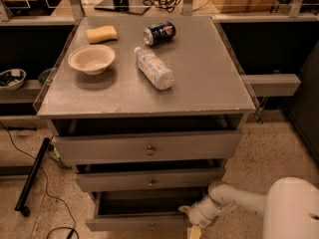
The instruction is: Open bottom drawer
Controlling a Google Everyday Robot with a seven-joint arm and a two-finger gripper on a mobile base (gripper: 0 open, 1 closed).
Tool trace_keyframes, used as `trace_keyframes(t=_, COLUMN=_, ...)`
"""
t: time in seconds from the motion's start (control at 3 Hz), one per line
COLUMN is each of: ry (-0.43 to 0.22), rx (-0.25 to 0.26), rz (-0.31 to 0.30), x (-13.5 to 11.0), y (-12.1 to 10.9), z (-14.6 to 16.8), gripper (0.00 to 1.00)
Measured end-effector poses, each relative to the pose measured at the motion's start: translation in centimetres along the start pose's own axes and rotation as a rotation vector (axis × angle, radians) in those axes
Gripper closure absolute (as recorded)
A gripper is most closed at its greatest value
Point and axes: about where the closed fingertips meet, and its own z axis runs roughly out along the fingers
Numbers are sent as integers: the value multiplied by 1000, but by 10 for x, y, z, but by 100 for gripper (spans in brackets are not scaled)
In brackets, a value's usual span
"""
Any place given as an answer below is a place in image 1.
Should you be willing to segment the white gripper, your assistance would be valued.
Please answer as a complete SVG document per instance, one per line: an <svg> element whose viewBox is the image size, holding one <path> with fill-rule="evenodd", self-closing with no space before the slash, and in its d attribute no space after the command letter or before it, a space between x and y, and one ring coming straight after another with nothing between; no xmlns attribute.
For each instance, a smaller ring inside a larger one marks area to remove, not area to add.
<svg viewBox="0 0 319 239"><path fill-rule="evenodd" d="M201 230L199 228L206 228L212 223L217 216L218 205L209 197L204 197L192 204L191 207L180 206L178 211L188 215L190 223L196 225L187 228L187 239L200 239Z"/></svg>

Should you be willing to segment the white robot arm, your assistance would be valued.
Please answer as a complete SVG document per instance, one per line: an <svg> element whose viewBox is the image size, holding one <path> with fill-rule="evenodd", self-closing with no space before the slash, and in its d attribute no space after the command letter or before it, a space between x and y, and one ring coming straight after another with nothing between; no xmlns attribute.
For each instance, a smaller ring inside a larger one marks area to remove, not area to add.
<svg viewBox="0 0 319 239"><path fill-rule="evenodd" d="M191 223L187 239L200 239L202 229L236 206L262 218L263 239L319 239L319 189L296 177L277 180L266 194L211 183L201 200L178 209Z"/></svg>

